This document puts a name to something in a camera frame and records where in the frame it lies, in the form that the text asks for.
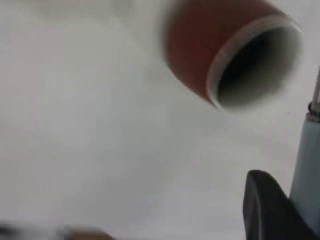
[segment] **white surface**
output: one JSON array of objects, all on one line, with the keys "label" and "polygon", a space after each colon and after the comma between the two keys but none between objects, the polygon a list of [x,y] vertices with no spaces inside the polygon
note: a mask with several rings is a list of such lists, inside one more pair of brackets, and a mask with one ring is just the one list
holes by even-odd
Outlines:
[{"label": "white surface", "polygon": [[320,62],[320,3],[274,2],[301,23],[305,54],[281,94],[230,114],[182,86],[112,2],[0,1],[0,218],[244,239],[246,174],[288,193]]}]

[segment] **light blue handle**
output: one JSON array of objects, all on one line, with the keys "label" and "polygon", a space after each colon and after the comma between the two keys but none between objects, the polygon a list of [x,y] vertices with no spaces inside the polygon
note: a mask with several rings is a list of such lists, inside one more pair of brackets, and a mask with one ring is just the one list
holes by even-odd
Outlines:
[{"label": "light blue handle", "polygon": [[290,199],[320,236],[320,123],[306,120],[303,124]]}]

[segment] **black object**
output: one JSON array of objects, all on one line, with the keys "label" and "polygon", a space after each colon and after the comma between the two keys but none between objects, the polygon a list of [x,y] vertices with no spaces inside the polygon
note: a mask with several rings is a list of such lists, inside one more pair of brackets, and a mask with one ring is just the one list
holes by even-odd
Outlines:
[{"label": "black object", "polygon": [[267,172],[248,173],[243,219],[247,240],[320,240]]}]

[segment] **white rim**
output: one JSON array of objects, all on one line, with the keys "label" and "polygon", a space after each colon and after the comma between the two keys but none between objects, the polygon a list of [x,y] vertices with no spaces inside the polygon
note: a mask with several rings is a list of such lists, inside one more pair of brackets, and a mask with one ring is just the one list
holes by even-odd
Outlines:
[{"label": "white rim", "polygon": [[255,20],[234,36],[232,36],[226,44],[219,50],[213,59],[206,78],[207,94],[210,101],[219,109],[223,109],[219,102],[218,86],[227,66],[231,63],[238,52],[251,40],[277,28],[291,28],[301,33],[301,28],[291,18],[286,16],[267,16]]}]

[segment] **tube opening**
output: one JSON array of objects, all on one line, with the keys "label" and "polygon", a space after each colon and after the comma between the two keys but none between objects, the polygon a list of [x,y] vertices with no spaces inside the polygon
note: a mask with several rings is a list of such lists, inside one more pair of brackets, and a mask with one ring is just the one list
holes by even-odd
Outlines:
[{"label": "tube opening", "polygon": [[300,33],[294,27],[262,32],[238,49],[226,66],[217,86],[218,103],[235,108],[276,92],[292,70],[299,49]]}]

